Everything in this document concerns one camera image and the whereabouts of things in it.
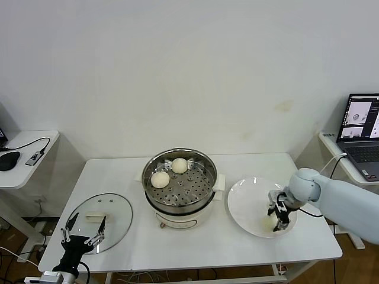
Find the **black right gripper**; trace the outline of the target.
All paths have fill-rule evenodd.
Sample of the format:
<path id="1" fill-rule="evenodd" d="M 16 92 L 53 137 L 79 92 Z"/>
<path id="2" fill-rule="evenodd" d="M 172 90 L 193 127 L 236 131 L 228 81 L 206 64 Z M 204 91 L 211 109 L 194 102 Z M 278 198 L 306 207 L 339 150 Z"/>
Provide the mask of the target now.
<path id="1" fill-rule="evenodd" d="M 276 191 L 275 204 L 269 204 L 267 216 L 272 215 L 274 212 L 277 216 L 277 223 L 273 232 L 285 230 L 288 227 L 288 219 L 291 209 L 287 206 L 288 201 L 286 193 L 283 191 Z"/>

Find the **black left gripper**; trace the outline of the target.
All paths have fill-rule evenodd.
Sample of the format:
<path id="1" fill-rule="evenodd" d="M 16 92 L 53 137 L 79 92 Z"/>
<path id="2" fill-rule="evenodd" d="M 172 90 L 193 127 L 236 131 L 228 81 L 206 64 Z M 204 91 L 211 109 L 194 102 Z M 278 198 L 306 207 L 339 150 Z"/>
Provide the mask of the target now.
<path id="1" fill-rule="evenodd" d="M 92 238 L 79 235 L 70 236 L 78 216 L 79 213 L 75 213 L 67 221 L 65 227 L 60 229 L 62 233 L 61 245 L 65 252 L 59 264 L 52 269 L 54 272 L 77 272 L 82 256 L 91 252 L 92 246 L 99 244 L 104 239 L 107 216 L 103 217 L 97 233 Z"/>

